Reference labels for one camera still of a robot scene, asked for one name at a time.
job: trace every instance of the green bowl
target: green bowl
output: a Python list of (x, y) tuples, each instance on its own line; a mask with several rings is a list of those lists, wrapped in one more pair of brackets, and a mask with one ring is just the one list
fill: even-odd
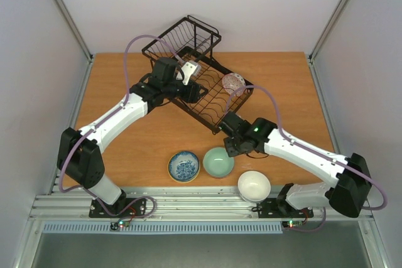
[(228, 157), (224, 147), (215, 147), (205, 154), (202, 165), (212, 177), (223, 178), (233, 170), (234, 158)]

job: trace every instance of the metal frame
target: metal frame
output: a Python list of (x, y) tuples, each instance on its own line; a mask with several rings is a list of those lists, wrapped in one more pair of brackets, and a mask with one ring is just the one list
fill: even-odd
[[(54, 0), (61, 11), (63, 17), (68, 23), (74, 36), (76, 37), (83, 52), (89, 59), (87, 71), (82, 81), (81, 89), (77, 94), (75, 107), (70, 116), (70, 125), (74, 126), (80, 110), (82, 99), (84, 97), (85, 88), (89, 79), (90, 71), (93, 64), (93, 58), (90, 54), (85, 41), (82, 39), (71, 15), (68, 13), (67, 7), (62, 0)], [(312, 73), (312, 78), (317, 89), (318, 98), (322, 106), (323, 115), (328, 125), (330, 137), (334, 145), (334, 149), (339, 151), (339, 145), (336, 140), (334, 128), (332, 126), (328, 108), (325, 105), (322, 89), (319, 79), (315, 72), (314, 58), (321, 49), (326, 37), (328, 37), (334, 24), (339, 19), (340, 14), (344, 10), (349, 0), (340, 0), (332, 17), (328, 21), (320, 39), (317, 41), (312, 54), (308, 59), (308, 66)], [(81, 221), (88, 223), (98, 223), (100, 219), (90, 219), (88, 217), (89, 205), (91, 197), (85, 192), (76, 190), (67, 194), (61, 194), (58, 191), (58, 174), (55, 169), (54, 182), (49, 189), (48, 195), (37, 196), (31, 209), (31, 213), (26, 224), (23, 238), (17, 253), (13, 267), (31, 267), (41, 234), (49, 221)], [(275, 197), (281, 187), (273, 186), (270, 197)], [(155, 214), (147, 219), (137, 221), (137, 223), (149, 223), (150, 221), (188, 221), (188, 222), (241, 222), (256, 223), (269, 221), (279, 222), (281, 219), (258, 219), (258, 214), (250, 211), (252, 205), (243, 201), (234, 186), (223, 187), (158, 187), (158, 188), (124, 188), (128, 195), (140, 196), (149, 195), (156, 198), (158, 209)], [(319, 208), (313, 209), (315, 217), (312, 221), (319, 221), (322, 218), (322, 212)], [(327, 220), (329, 221), (346, 221), (358, 220), (362, 233), (362, 238), (366, 246), (371, 265), (373, 267), (388, 268), (389, 260), (384, 249), (384, 245), (379, 236), (376, 223), (369, 211), (362, 211), (358, 219), (351, 219), (340, 215), (332, 209), (327, 210)]]
[(46, 221), (42, 233), (103, 234), (103, 235), (210, 235), (210, 234), (279, 234), (282, 224), (272, 221), (254, 223), (242, 221), (223, 222), (170, 222), (152, 221), (132, 223), (118, 227), (114, 222), (99, 221)]
[(337, 3), (337, 6), (335, 7), (335, 10), (333, 11), (330, 19), (328, 20), (328, 23), (325, 25), (324, 30), (316, 42), (314, 49), (312, 50), (312, 53), (310, 55), (311, 59), (315, 59), (315, 57), (318, 55), (322, 45), (325, 43), (325, 40), (327, 39), (328, 35), (331, 33), (332, 29), (334, 28), (336, 22), (340, 18), (340, 15), (344, 11), (345, 7), (347, 6), (349, 0), (339, 0)]
[(68, 9), (63, 0), (54, 0), (57, 5), (57, 8), (60, 10), (62, 16), (64, 17), (65, 21), (68, 24), (68, 27), (71, 29), (75, 39), (77, 40), (78, 44), (81, 46), (82, 51), (84, 52), (85, 56), (88, 60), (92, 59), (92, 55), (89, 51), (87, 44), (85, 43), (84, 39), (82, 38), (80, 31), (78, 30), (77, 25), (75, 25), (73, 18), (71, 17)]

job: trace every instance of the dish rack handle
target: dish rack handle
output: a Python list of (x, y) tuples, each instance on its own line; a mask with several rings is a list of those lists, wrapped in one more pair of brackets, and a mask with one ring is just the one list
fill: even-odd
[(187, 15), (187, 18), (188, 18), (188, 19), (193, 19), (193, 20), (195, 20), (195, 21), (197, 21), (197, 22), (199, 22), (199, 23), (202, 23), (202, 24), (208, 26), (209, 28), (212, 28), (212, 29), (220, 36), (219, 30), (218, 30), (216, 27), (214, 27), (214, 26), (212, 26), (212, 25), (210, 25), (210, 24), (208, 24), (208, 23), (205, 23), (205, 22), (203, 22), (203, 21), (199, 20), (198, 18), (196, 18), (196, 17), (194, 17), (194, 16), (191, 16), (191, 15)]

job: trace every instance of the gray floor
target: gray floor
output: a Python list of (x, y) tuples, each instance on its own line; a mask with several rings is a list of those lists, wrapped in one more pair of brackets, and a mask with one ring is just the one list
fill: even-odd
[(33, 267), (371, 267), (356, 222), (282, 235), (43, 234)]

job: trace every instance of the bowl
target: bowl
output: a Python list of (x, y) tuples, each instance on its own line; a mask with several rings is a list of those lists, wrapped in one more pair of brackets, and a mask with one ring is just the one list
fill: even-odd
[(205, 154), (202, 165), (212, 177), (223, 178), (233, 170), (234, 158), (227, 155), (224, 147), (215, 147)]
[(251, 203), (264, 201), (271, 192), (271, 183), (268, 178), (257, 171), (243, 173), (237, 182), (237, 187), (241, 198)]
[(168, 172), (173, 180), (188, 183), (194, 180), (200, 172), (200, 161), (193, 152), (179, 152), (170, 159)]
[[(243, 77), (238, 73), (232, 72), (224, 75), (222, 78), (222, 86), (228, 94), (232, 94), (236, 89), (246, 86), (246, 82)], [(236, 92), (236, 96), (240, 97), (244, 92), (244, 89)]]

